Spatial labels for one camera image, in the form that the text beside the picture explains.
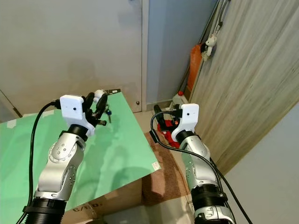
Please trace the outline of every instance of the brown cardboard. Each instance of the brown cardboard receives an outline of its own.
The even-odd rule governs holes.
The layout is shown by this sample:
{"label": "brown cardboard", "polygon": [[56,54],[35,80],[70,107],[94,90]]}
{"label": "brown cardboard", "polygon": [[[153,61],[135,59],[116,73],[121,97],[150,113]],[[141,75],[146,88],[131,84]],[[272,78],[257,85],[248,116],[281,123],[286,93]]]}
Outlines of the brown cardboard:
{"label": "brown cardboard", "polygon": [[64,214],[62,224],[75,224],[141,204],[142,180],[138,179]]}

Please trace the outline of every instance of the white wall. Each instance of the white wall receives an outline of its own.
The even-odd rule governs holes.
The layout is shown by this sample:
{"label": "white wall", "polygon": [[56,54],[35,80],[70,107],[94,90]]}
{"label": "white wall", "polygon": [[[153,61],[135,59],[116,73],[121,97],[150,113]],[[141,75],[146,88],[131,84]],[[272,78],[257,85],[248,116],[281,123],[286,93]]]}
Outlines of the white wall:
{"label": "white wall", "polygon": [[[228,182],[255,224],[298,223],[299,104],[226,174]],[[238,224],[245,218],[230,205]]]}
{"label": "white wall", "polygon": [[217,0],[150,0],[146,102],[171,99]]}

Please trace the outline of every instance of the green board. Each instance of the green board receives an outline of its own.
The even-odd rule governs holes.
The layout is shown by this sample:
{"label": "green board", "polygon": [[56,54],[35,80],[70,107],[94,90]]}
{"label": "green board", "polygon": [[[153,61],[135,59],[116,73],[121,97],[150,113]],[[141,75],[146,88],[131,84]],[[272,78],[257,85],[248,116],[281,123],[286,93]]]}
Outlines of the green board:
{"label": "green board", "polygon": [[[66,210],[154,172],[157,161],[122,93],[108,97],[112,123],[97,126],[86,142],[83,161]],[[28,157],[36,116],[16,120],[16,126],[0,124],[0,223],[16,223],[28,199]],[[34,151],[34,188],[50,146],[67,130],[60,110],[40,119]]]}

